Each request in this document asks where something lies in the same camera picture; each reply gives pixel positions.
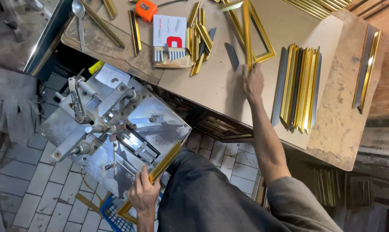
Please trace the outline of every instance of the forearm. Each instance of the forearm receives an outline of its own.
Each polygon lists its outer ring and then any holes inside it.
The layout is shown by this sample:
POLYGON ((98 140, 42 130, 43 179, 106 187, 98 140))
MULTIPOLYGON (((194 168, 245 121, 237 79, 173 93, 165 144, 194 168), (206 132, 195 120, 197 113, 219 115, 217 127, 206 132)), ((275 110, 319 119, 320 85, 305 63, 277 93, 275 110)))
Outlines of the forearm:
POLYGON ((153 232, 155 229, 155 209, 137 213, 137 231, 153 232))
POLYGON ((263 107, 262 98, 249 100, 249 103, 252 110, 256 157, 266 183, 290 176, 285 151, 263 107))

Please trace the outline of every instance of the handle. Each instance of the handle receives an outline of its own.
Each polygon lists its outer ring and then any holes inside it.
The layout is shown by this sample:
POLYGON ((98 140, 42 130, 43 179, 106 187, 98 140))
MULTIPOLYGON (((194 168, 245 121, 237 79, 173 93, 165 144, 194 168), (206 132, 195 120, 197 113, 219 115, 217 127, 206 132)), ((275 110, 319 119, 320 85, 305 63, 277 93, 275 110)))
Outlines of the handle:
POLYGON ((81 20, 81 18, 78 19, 78 34, 80 35, 81 51, 84 53, 86 48, 84 47, 84 29, 83 21, 81 20))

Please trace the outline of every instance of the stack of frame moldings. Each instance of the stack of frame moldings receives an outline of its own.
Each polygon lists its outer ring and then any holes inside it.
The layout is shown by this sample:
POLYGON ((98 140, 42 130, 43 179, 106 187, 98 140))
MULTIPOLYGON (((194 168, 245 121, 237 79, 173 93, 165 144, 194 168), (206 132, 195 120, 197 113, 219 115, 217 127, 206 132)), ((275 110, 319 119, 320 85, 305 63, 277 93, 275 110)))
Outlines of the stack of frame moldings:
POLYGON ((288 50, 283 53, 288 59, 281 58, 287 65, 280 65, 286 66, 286 71, 280 70, 284 77, 279 76, 285 78, 285 86, 278 87, 279 91, 283 87, 280 119, 287 129, 309 134, 315 123, 322 55, 320 47, 303 49, 292 44, 288 50))
POLYGON ((372 69, 374 67, 380 37, 381 31, 369 25, 365 36, 364 51, 362 53, 361 66, 359 67, 359 76, 352 104, 352 108, 357 107, 361 114, 364 113, 365 101, 368 95, 369 82, 371 81, 372 69))
POLYGON ((329 15, 346 7, 352 0, 283 0, 284 2, 323 20, 329 15))

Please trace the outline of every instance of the box of v-nails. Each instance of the box of v-nails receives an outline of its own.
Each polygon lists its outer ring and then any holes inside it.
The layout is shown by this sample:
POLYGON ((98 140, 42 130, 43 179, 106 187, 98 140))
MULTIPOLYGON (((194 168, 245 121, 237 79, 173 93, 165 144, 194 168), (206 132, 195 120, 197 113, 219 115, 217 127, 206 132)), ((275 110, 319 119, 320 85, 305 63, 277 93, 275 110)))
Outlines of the box of v-nails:
POLYGON ((72 159, 122 200, 135 174, 145 164, 149 172, 160 166, 192 130, 137 79, 108 64, 87 81, 80 76, 69 84, 70 95, 41 125, 57 147, 50 156, 72 159))
POLYGON ((194 65, 186 52, 186 18, 153 16, 153 63, 155 67, 187 68, 194 65))

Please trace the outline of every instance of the person's left hand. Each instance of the person's left hand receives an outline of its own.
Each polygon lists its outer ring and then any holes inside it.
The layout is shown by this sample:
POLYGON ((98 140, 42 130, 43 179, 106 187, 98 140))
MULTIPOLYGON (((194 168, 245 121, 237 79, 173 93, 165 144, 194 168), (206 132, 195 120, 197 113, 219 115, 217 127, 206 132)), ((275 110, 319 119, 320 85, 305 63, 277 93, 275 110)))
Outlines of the person's left hand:
POLYGON ((150 216, 154 218, 159 191, 160 178, 157 178, 152 185, 149 181, 147 165, 143 166, 141 173, 136 174, 134 184, 127 193, 127 199, 136 209, 137 217, 150 216))

